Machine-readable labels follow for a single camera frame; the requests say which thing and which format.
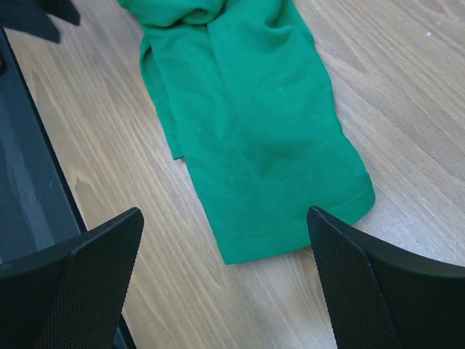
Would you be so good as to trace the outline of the green t shirt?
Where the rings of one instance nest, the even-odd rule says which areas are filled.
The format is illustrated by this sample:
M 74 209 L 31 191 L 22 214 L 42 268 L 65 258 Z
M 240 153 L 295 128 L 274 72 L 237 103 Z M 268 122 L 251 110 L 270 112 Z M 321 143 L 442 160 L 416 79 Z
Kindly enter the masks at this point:
M 121 6 L 142 29 L 142 77 L 226 264 L 309 246 L 311 206 L 348 224 L 371 210 L 370 176 L 292 1 Z

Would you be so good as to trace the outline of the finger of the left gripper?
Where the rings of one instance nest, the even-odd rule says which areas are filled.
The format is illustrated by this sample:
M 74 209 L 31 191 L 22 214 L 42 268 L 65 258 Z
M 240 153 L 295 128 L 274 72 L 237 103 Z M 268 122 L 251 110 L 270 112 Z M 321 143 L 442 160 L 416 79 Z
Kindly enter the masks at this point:
M 60 31 L 50 16 L 80 25 L 81 16 L 70 0 L 1 0 L 1 27 L 59 44 Z

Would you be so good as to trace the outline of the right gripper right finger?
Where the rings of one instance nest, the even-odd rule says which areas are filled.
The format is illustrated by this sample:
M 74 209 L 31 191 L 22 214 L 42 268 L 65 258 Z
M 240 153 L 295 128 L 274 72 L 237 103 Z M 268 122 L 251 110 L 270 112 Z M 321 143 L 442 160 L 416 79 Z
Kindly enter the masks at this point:
M 464 347 L 464 267 L 401 249 L 316 206 L 307 225 L 338 348 Z

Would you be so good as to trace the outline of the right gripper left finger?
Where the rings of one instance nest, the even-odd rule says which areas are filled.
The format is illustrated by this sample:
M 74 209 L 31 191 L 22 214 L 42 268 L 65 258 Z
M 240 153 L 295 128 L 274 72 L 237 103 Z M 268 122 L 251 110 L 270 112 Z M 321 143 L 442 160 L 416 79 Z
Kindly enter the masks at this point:
M 1 264 L 2 348 L 112 348 L 144 217 L 106 223 Z

